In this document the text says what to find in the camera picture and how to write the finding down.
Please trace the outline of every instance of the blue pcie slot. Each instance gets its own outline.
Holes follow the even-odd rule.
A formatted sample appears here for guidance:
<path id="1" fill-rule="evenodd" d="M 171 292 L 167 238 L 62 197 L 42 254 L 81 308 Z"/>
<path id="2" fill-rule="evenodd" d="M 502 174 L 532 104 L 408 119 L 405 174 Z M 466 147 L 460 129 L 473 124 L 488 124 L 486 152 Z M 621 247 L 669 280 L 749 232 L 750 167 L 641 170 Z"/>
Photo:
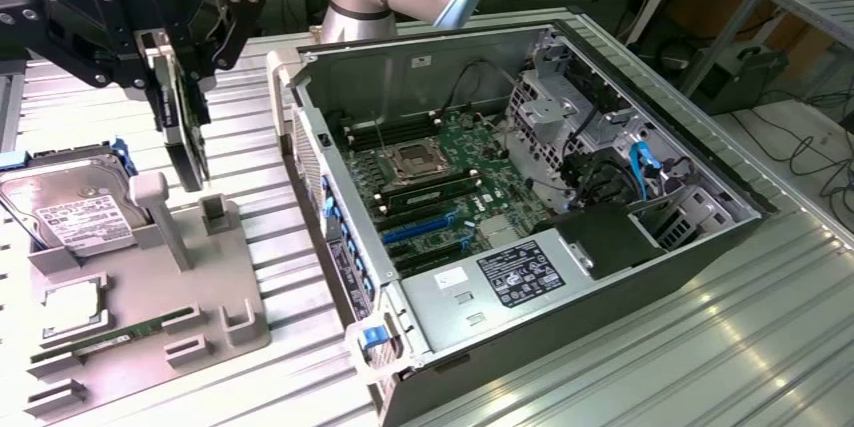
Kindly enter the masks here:
<path id="1" fill-rule="evenodd" d="M 393 244 L 396 242 L 401 242 L 402 240 L 412 239 L 413 237 L 418 237 L 420 235 L 436 232 L 437 230 L 446 229 L 454 224 L 456 220 L 457 213 L 453 212 L 441 219 L 432 220 L 422 224 L 414 225 L 413 227 L 408 227 L 406 229 L 390 232 L 384 236 L 384 244 Z"/>

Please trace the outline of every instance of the slotted metal surface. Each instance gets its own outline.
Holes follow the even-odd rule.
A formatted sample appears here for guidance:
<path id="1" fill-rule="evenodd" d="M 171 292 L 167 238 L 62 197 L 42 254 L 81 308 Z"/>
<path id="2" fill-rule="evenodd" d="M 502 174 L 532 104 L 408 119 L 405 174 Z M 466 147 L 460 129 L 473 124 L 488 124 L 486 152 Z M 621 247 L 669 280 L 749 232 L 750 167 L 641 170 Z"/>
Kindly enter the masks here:
<path id="1" fill-rule="evenodd" d="M 849 48 L 854 48 L 854 0 L 773 0 Z"/>
<path id="2" fill-rule="evenodd" d="M 556 10 L 537 16 L 490 16 L 489 22 L 558 17 L 569 19 L 781 213 L 680 292 L 410 425 L 852 425 L 851 235 L 797 193 L 781 193 L 770 172 L 756 168 L 758 161 L 737 145 L 730 148 L 724 131 L 585 17 Z M 283 47 L 286 39 L 305 41 L 291 36 L 254 42 L 237 70 L 222 76 L 211 95 L 215 122 L 206 132 L 215 188 L 241 204 L 274 343 L 71 419 L 63 427 L 377 425 L 342 345 L 342 326 L 290 180 L 273 152 L 263 54 Z M 27 92 L 27 127 L 19 141 L 47 145 L 51 137 L 83 136 L 91 127 L 75 124 L 75 112 L 89 109 L 93 125 L 105 131 L 122 126 L 121 132 L 134 138 L 129 142 L 141 167 L 174 175 L 161 139 L 151 136 L 145 104 L 127 102 L 110 89 L 93 92 L 47 65 L 31 69 Z M 195 198 L 181 189 L 174 196 L 174 206 Z M 0 249 L 13 240 L 13 248 L 0 250 L 0 276 L 5 270 L 14 275 L 25 268 L 19 229 L 0 224 L 0 239 Z M 9 285 L 0 280 L 0 304 L 10 306 L 0 310 L 0 329 L 13 310 L 5 301 L 14 297 Z M 14 402 L 33 380 L 14 378 L 7 347 L 0 344 L 0 385 L 11 393 L 0 395 L 0 425 L 33 425 Z"/>

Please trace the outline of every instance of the circuit board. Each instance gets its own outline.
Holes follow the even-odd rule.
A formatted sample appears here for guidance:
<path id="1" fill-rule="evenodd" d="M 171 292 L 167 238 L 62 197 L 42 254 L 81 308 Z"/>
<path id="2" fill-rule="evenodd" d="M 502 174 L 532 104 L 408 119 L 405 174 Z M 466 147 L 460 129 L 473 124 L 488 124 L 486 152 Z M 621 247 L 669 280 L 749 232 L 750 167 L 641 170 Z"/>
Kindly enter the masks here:
<path id="1" fill-rule="evenodd" d="M 494 248 L 478 226 L 497 216 L 505 217 L 520 238 L 529 235 L 534 226 L 549 218 L 549 210 L 526 186 L 525 178 L 508 158 L 501 156 L 496 129 L 477 121 L 472 114 L 449 113 L 436 137 L 420 139 L 424 145 L 436 145 L 441 150 L 448 173 L 478 171 L 477 188 L 468 195 L 433 203 L 440 217 L 446 216 L 449 226 L 440 230 L 388 243 L 386 247 L 404 277 L 410 277 L 446 262 Z M 401 170 L 396 166 L 400 150 L 396 145 L 354 152 L 346 156 L 347 165 L 359 194 L 369 207 L 381 237 L 420 225 L 424 220 L 384 228 L 388 216 L 378 210 L 376 194 L 400 182 Z"/>

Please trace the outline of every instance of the gray parts tray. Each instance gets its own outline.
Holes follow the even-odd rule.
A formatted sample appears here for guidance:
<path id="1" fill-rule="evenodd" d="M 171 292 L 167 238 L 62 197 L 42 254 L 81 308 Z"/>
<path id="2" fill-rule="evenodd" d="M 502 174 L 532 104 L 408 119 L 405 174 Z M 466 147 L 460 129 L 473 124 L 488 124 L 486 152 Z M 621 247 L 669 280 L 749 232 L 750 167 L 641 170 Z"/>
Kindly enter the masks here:
<path id="1" fill-rule="evenodd" d="M 33 269 L 35 299 L 53 286 L 106 274 L 102 305 L 114 317 L 106 332 L 31 356 L 29 371 L 45 384 L 75 386 L 74 395 L 47 405 L 45 396 L 33 393 L 27 411 L 42 421 L 63 420 L 270 343 L 238 206 L 227 202 L 225 207 L 230 229 L 210 229 L 198 207 L 173 214 L 191 270 L 179 270 L 166 244 L 101 254 L 50 278 Z M 241 331 L 241 342 L 226 328 L 237 322 L 223 319 L 223 312 L 253 320 L 251 328 Z M 197 343 L 185 346 L 191 340 Z"/>

